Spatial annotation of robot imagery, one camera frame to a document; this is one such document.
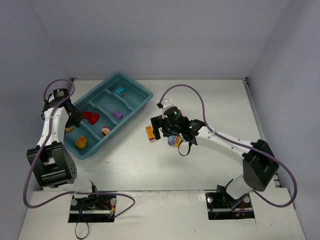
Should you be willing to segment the orange yellow lego brick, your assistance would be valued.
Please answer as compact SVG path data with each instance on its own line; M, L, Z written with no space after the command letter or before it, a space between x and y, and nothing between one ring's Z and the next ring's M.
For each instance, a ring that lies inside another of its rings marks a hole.
M155 135L153 133L153 128L149 125L145 127L147 138L149 141L152 141L155 139Z

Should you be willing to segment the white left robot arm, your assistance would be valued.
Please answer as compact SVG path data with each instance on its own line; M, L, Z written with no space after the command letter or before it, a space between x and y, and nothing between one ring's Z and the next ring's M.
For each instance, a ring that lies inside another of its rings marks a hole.
M44 99L42 119L44 125L40 140L26 153L38 185L77 194L92 193L93 182L78 175L76 164L64 146L67 128L80 127L83 119L72 104L68 89L55 89Z

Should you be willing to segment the small orange lego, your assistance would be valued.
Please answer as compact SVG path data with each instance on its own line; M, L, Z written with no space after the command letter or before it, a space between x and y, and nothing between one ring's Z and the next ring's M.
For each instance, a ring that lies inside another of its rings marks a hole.
M78 149L84 149L87 146L88 140L84 136L79 136L75 141L75 146Z

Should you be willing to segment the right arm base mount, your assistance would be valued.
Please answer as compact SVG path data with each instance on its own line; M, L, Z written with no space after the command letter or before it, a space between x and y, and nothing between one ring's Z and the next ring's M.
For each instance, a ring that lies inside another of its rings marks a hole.
M211 221L255 218L251 198L248 193L234 200L224 192L222 186L218 185L218 190L205 192L205 200L207 216Z

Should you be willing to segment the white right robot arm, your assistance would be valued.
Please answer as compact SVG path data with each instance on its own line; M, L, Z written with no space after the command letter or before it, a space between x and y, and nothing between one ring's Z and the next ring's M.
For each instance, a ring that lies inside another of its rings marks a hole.
M161 136L179 136L189 146L212 149L241 165L243 172L238 177L226 186L217 187L234 200L251 191L264 192L279 169L265 141L248 142L211 131L205 122L183 116L176 106L168 108L163 115L152 117L150 122L156 140Z

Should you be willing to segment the red L-shaped lego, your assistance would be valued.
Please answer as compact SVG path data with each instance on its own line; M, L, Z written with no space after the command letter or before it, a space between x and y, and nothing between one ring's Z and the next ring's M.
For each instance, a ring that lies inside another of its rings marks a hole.
M100 119L100 115L98 113L93 113L91 117L88 119L88 123L94 125Z

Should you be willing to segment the red boat-shaped lego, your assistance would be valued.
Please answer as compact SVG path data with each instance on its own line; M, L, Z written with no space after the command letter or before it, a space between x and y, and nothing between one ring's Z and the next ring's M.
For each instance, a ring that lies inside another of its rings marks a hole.
M93 115L92 111L84 111L82 113L82 116L83 116L84 119L90 119L92 115Z

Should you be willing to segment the teal rounded lego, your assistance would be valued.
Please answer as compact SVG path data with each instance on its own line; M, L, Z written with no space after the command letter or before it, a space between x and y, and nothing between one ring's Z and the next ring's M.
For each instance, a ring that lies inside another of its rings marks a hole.
M126 92L127 92L127 89L124 88L124 87L122 87L122 86L118 87L118 88L115 90L115 93L116 93L118 96L120 96L120 97L122 97L123 95L125 95Z

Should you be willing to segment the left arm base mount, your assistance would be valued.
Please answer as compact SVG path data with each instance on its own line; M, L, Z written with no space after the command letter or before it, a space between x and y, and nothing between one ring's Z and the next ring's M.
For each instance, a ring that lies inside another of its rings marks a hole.
M73 195L68 223L113 223L117 196L114 194Z

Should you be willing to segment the purple rectangular lego brick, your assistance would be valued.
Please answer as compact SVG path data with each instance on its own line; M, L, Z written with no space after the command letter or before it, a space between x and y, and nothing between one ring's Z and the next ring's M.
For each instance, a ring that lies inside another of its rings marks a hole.
M124 117L123 113L121 111L119 111L119 110L113 111L112 114L118 120L121 120Z

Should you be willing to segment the red white lego brick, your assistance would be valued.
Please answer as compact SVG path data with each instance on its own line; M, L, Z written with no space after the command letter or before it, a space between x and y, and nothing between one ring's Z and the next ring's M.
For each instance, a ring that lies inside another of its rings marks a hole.
M101 128L101 133L102 133L103 136L106 136L111 132L111 130L112 129L110 127L104 126L104 127Z

